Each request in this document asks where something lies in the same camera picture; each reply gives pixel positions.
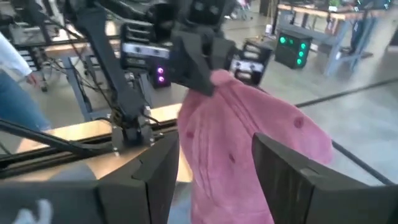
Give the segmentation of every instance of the pink fabric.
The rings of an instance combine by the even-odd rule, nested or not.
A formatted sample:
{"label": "pink fabric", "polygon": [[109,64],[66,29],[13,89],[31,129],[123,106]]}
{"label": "pink fabric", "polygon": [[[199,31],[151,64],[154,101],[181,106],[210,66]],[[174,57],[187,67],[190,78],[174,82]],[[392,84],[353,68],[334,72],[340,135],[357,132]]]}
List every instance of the pink fabric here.
{"label": "pink fabric", "polygon": [[213,72],[210,98],[189,90],[178,115],[181,147],[193,171],[192,224],[274,223],[251,154],[264,133],[323,164],[331,139],[295,106]]}

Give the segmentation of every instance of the white label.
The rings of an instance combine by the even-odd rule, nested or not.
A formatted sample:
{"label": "white label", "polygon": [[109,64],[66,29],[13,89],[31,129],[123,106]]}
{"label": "white label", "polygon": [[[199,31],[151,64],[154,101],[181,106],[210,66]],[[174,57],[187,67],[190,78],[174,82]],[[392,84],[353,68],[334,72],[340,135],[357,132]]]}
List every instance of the white label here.
{"label": "white label", "polygon": [[130,54],[169,58],[169,50],[161,47],[152,47],[140,44],[124,43],[122,51]]}
{"label": "white label", "polygon": [[18,52],[20,55],[29,55],[29,52],[27,50],[19,50]]}
{"label": "white label", "polygon": [[231,62],[231,70],[236,69],[239,69],[243,72],[263,72],[264,66],[263,64],[257,62],[233,59]]}

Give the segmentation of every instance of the black box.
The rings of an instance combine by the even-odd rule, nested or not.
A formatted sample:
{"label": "black box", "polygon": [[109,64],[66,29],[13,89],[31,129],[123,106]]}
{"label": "black box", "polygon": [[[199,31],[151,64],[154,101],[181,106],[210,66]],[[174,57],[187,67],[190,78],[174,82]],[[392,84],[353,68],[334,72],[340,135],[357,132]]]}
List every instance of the black box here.
{"label": "black box", "polygon": [[281,30],[275,50],[275,61],[291,69],[303,68],[307,63],[312,37]]}

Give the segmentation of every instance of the concrete floor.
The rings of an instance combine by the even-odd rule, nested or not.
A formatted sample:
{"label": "concrete floor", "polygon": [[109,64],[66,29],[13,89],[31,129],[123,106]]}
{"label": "concrete floor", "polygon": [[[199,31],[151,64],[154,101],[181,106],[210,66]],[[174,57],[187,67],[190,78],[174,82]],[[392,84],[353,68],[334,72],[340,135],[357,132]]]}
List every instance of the concrete floor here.
{"label": "concrete floor", "polygon": [[[241,44],[245,37],[263,33],[266,23],[270,20],[255,12],[253,17],[252,21],[246,22],[228,21],[225,25],[227,37]],[[368,47],[368,51],[372,52],[374,57],[363,60],[354,74],[350,74],[342,66],[341,71],[336,75],[325,77],[321,73],[317,55],[311,53],[307,66],[303,70],[291,70],[271,61],[261,88],[285,101],[297,104],[398,78],[397,53],[384,51],[398,25],[397,21],[394,21],[395,18],[398,18],[398,12],[390,11],[381,19]],[[317,27],[323,29],[324,26],[325,21],[318,20]],[[83,122],[73,91],[65,76],[56,74],[47,76],[50,85],[48,93],[33,90],[25,84],[22,86],[40,104],[55,128]],[[154,91],[154,104],[164,106],[179,103],[183,99],[185,90],[180,86],[172,85],[171,88]],[[99,96],[94,93],[90,96],[97,104],[103,105],[103,100]],[[397,82],[307,106],[302,110],[336,142],[387,178],[398,182],[398,163],[395,162],[398,158],[395,145],[398,143]],[[6,134],[0,134],[0,141],[8,147],[16,147],[18,143],[17,139],[11,140]],[[335,158],[330,167],[366,184],[381,185],[380,181],[338,151],[335,151]],[[184,211],[186,207],[181,210],[181,213],[186,215]],[[189,222],[180,220],[171,223]]]}

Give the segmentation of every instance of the black cable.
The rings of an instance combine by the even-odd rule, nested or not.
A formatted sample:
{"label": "black cable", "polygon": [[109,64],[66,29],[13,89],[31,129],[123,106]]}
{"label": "black cable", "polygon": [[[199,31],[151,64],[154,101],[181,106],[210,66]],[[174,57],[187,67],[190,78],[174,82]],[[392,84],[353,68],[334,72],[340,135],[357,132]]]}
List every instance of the black cable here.
{"label": "black cable", "polygon": [[378,82],[378,83],[375,83],[375,84],[371,84],[371,85],[364,86],[364,87],[359,87],[359,88],[356,88],[356,89],[353,89],[353,90],[342,91],[340,93],[336,93],[336,94],[329,95],[329,96],[326,96],[326,97],[318,98],[316,100],[310,100],[310,101],[306,101],[306,102],[303,102],[303,103],[298,103],[295,106],[297,108],[303,108],[303,107],[306,107],[306,106],[312,106],[312,105],[315,105],[315,104],[318,104],[318,103],[334,100],[334,99],[337,99],[337,98],[340,98],[340,97],[343,97],[343,96],[352,95],[352,94],[355,94],[355,93],[362,92],[364,90],[370,90],[370,89],[373,89],[373,88],[377,88],[379,86],[384,86],[384,85],[388,85],[388,84],[392,84],[392,83],[396,83],[396,82],[398,82],[398,78],[391,78],[391,79],[386,80],[386,81],[381,81],[381,82]]}
{"label": "black cable", "polygon": [[[68,36],[69,44],[72,46],[73,51],[78,52],[78,51],[77,51],[77,48],[76,48],[75,44],[72,42],[72,38],[70,37],[70,34],[69,34],[68,32],[67,32],[67,36]],[[81,56],[82,56],[83,53],[86,51],[86,49],[87,49],[87,44],[85,44],[85,46],[80,50],[80,52],[79,52],[79,54],[78,54],[78,55],[80,55],[80,56],[78,57],[78,60],[77,60],[77,61],[75,62],[75,64],[73,65],[74,67],[76,67],[76,66],[79,64],[79,62],[84,63],[83,58],[82,58]]]}
{"label": "black cable", "polygon": [[0,118],[0,130],[4,131],[6,133],[15,135],[15,136],[20,136],[22,138],[27,138],[31,139],[37,142],[40,142],[42,144],[49,145],[50,147],[56,147],[58,149],[62,149],[64,151],[72,152],[75,154],[96,154],[96,151],[94,148],[84,148],[83,144],[73,142],[73,141],[67,141],[62,138],[58,138],[55,136],[52,136],[47,133],[41,133],[37,131],[30,130],[28,128],[25,128],[21,125],[14,124],[12,122],[6,121],[4,119]]}
{"label": "black cable", "polygon": [[41,12],[41,14],[43,16],[46,17],[46,19],[48,19],[52,24],[56,25],[57,27],[59,27],[60,29],[65,30],[65,32],[67,34],[70,34],[72,36],[74,36],[77,40],[85,40],[84,37],[81,37],[80,35],[70,31],[66,26],[63,26],[62,24],[60,24],[58,21],[53,20],[49,15],[47,15],[46,13]]}
{"label": "black cable", "polygon": [[10,150],[8,150],[7,147],[2,142],[0,142],[0,149],[3,150],[7,155],[12,155]]}
{"label": "black cable", "polygon": [[[75,54],[76,54],[77,57],[79,58],[79,60],[82,61],[82,62],[84,62],[83,56],[82,56],[82,52],[79,52],[78,49],[76,48],[76,46],[75,46],[72,42],[71,42],[71,46],[72,46],[73,51],[75,52]],[[76,71],[76,73],[78,74],[78,76],[79,76],[80,78],[83,79],[83,77],[81,76],[80,72],[76,69],[75,66],[73,66],[72,69],[75,69],[75,71]],[[98,84],[98,82],[96,81],[96,79],[94,78],[94,75],[91,73],[91,70],[87,70],[87,71],[88,71],[88,73],[90,74],[90,76],[93,78],[93,82],[94,82],[94,84],[96,85],[96,88],[97,88],[98,91],[102,94],[102,96],[104,97],[104,99],[105,99],[106,103],[108,104],[108,106],[109,106],[110,108],[112,108],[111,102],[109,101],[108,97],[105,95],[105,92],[102,90],[102,88],[100,87],[100,85]]]}
{"label": "black cable", "polygon": [[[67,75],[66,71],[61,71],[61,70],[64,70],[66,68],[61,66],[54,58],[50,58],[50,60],[52,60],[52,61],[48,62],[48,63],[50,63],[51,68],[54,68],[52,66],[52,64],[55,64],[58,68],[54,68],[54,69],[56,69],[57,71],[62,72],[62,73]],[[75,70],[75,72],[76,72],[76,74],[78,76],[78,81],[80,82],[80,84],[82,84],[83,86],[85,86],[87,88],[90,88],[90,89],[92,89],[94,91],[99,91],[99,88],[96,88],[96,87],[92,86],[91,83],[87,79],[83,78],[83,76],[80,74],[80,72],[77,70],[76,67],[74,67],[74,70]]]}
{"label": "black cable", "polygon": [[156,120],[155,118],[153,118],[151,116],[148,116],[146,114],[143,114],[142,116],[147,118],[147,119],[149,119],[149,120],[151,120],[151,121],[153,121],[153,122],[155,122],[156,124],[160,124],[160,122],[158,120]]}
{"label": "black cable", "polygon": [[95,118],[95,121],[107,121],[109,123],[112,123],[111,119],[109,118],[104,118],[104,117],[100,117],[100,118]]}
{"label": "black cable", "polygon": [[344,156],[346,156],[348,159],[352,160],[355,164],[360,166],[360,168],[364,169],[366,172],[370,173],[373,177],[375,177],[377,180],[382,182],[385,185],[395,185],[393,181],[388,179],[386,176],[382,175],[380,172],[377,170],[373,169],[371,166],[367,165],[363,160],[355,156],[352,152],[349,152],[346,148],[344,148],[342,145],[338,144],[335,141],[332,141],[333,147],[341,152]]}

